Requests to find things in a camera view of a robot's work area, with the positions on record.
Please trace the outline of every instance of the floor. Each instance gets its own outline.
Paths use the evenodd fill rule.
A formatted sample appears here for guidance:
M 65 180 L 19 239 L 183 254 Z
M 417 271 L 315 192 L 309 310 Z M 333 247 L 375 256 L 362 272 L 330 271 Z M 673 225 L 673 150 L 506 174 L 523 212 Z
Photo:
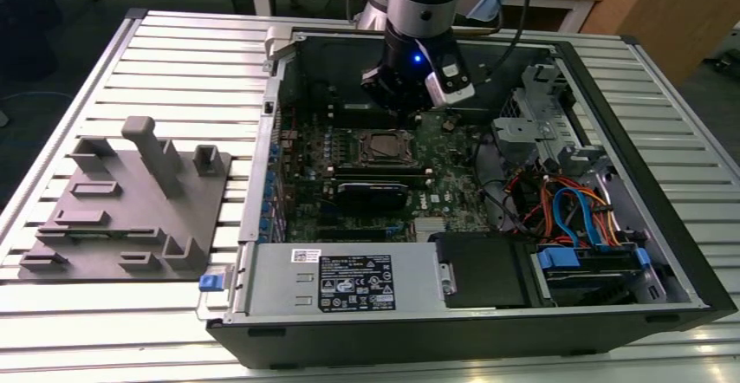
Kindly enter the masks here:
M 0 99 L 29 91 L 75 95 L 133 7 L 211 13 L 234 13 L 235 7 L 246 13 L 253 9 L 250 0 L 57 0 L 57 4 L 63 22 L 49 32 L 49 43 L 57 54 L 58 70 L 35 82 L 10 81 L 0 76 Z M 345 9 L 345 0 L 277 0 L 277 12 L 283 16 L 342 19 Z M 362 1 L 355 0 L 353 11 L 361 9 Z M 719 75 L 711 65 L 703 64 L 681 91 L 730 153 L 740 160 L 740 131 L 729 125 L 730 121 L 740 120 L 737 101 L 740 80 Z M 0 210 L 69 103 L 59 95 L 30 95 L 0 101 L 0 111 L 10 118 L 9 124 L 0 127 Z

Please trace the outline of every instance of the blue cable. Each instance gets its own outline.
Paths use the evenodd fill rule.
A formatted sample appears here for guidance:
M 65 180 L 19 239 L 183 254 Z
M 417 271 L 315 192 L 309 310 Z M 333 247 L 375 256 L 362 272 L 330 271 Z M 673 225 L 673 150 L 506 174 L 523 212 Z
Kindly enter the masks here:
M 566 192 L 573 192 L 574 194 L 577 194 L 577 197 L 579 198 L 581 208 L 583 210 L 583 221 L 585 221 L 585 224 L 587 226 L 589 240 L 591 241 L 591 243 L 595 246 L 601 246 L 602 245 L 602 236 L 599 236 L 599 231 L 597 230 L 597 227 L 594 226 L 594 220 L 593 220 L 593 217 L 591 217 L 591 207 L 589 207 L 587 196 L 585 195 L 583 192 L 581 192 L 579 190 L 577 190 L 574 188 L 569 188 L 569 187 L 563 188 L 555 193 L 555 198 L 554 198 L 555 223 L 563 229 L 563 231 L 566 231 L 566 234 L 569 235 L 569 237 L 574 241 L 574 247 L 577 247 L 579 245 L 579 236 L 577 236 L 577 233 L 574 233 L 574 231 L 569 228 L 569 225 L 566 225 L 566 223 L 563 222 L 562 215 L 561 215 L 561 200 L 562 200 L 563 194 Z

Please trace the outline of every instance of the power supply label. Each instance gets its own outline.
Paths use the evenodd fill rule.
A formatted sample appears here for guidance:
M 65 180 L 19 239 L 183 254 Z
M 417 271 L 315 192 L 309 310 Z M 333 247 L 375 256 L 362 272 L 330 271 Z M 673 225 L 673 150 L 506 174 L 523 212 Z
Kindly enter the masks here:
M 322 256 L 319 308 L 323 312 L 397 309 L 391 255 Z

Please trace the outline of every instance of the wire bundle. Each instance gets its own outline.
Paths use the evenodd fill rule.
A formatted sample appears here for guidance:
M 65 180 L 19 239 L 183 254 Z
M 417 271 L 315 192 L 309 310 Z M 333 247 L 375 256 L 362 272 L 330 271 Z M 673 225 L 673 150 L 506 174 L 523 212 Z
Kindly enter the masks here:
M 553 194 L 549 190 L 549 185 L 557 184 L 562 189 Z M 557 243 L 578 243 L 583 247 L 589 247 L 589 243 L 579 240 L 577 234 L 573 232 L 567 222 L 562 219 L 562 197 L 571 195 L 577 197 L 581 204 L 581 209 L 585 215 L 585 225 L 591 245 L 618 246 L 621 241 L 615 234 L 615 220 L 614 211 L 609 203 L 597 192 L 581 185 L 577 181 L 563 176 L 546 176 L 543 178 L 543 185 L 541 187 L 541 204 L 537 208 L 545 211 L 545 233 L 546 237 L 551 237 L 555 232 L 555 226 L 566 233 L 566 236 L 558 236 L 554 241 Z M 597 213 L 593 211 L 595 204 L 606 208 L 609 214 Z

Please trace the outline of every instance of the barcode sticker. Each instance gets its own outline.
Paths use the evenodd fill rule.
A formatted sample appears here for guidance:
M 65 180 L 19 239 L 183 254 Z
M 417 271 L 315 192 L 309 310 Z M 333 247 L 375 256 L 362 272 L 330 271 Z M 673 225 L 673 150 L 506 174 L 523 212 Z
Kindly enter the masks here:
M 322 249 L 294 249 L 291 253 L 293 263 L 319 263 Z

